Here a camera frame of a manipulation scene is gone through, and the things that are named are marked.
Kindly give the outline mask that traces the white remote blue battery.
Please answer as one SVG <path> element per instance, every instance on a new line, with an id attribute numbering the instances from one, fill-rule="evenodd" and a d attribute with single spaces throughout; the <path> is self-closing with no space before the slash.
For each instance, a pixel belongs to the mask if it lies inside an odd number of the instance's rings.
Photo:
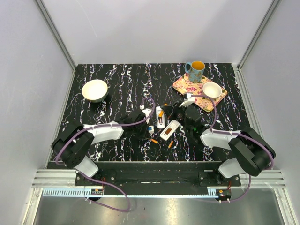
<path id="1" fill-rule="evenodd" d="M 148 127 L 148 132 L 151 134 L 151 133 L 154 133 L 154 126 L 149 126 Z"/>

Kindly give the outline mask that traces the white remote black batteries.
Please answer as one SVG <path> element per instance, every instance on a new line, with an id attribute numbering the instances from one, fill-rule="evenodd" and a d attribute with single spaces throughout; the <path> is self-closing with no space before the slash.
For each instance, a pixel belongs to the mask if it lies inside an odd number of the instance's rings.
<path id="1" fill-rule="evenodd" d="M 162 118 L 159 119 L 157 116 L 157 107 L 156 107 L 156 126 L 158 129 L 164 129 L 165 128 L 165 114 L 163 115 Z"/>

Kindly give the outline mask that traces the white remote orange compartment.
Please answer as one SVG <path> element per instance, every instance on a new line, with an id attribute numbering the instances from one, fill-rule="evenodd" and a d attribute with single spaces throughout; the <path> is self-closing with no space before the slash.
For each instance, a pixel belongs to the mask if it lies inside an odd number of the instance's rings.
<path id="1" fill-rule="evenodd" d="M 176 120 L 172 120 L 165 129 L 160 133 L 160 137 L 167 141 L 171 135 L 176 131 L 176 129 L 180 126 L 180 123 Z"/>

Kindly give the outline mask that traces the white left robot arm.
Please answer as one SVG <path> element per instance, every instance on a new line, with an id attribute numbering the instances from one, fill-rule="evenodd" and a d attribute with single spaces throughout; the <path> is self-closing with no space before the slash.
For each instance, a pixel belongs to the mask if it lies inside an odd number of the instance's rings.
<path id="1" fill-rule="evenodd" d="M 151 109 L 134 110 L 129 115 L 108 124 L 83 125 L 71 122 L 52 142 L 51 148 L 68 169 L 76 169 L 85 174 L 91 185 L 101 181 L 99 167 L 87 156 L 90 146 L 125 137 L 144 138 L 148 134 Z"/>

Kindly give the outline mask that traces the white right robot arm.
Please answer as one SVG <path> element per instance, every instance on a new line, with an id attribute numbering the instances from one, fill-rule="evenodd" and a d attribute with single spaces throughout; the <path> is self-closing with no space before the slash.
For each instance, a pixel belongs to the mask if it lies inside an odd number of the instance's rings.
<path id="1" fill-rule="evenodd" d="M 179 103 L 164 105 L 162 110 L 167 119 L 182 125 L 195 143 L 233 152 L 234 158 L 224 161 L 213 174 L 217 185 L 223 186 L 239 174 L 256 177 L 274 165 L 275 151 L 251 127 L 238 131 L 216 130 L 201 122 L 201 116 L 194 107 L 180 107 Z"/>

